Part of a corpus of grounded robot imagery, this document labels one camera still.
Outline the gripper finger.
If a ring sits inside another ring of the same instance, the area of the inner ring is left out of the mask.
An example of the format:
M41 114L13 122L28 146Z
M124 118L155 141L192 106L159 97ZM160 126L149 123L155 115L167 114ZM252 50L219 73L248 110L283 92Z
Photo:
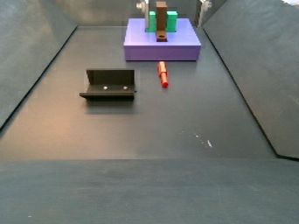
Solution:
M144 28L149 28L149 0L140 0L136 8L144 13Z
M211 0L199 0L199 19L197 19L197 26L201 26L203 18L207 10L211 8L212 3Z

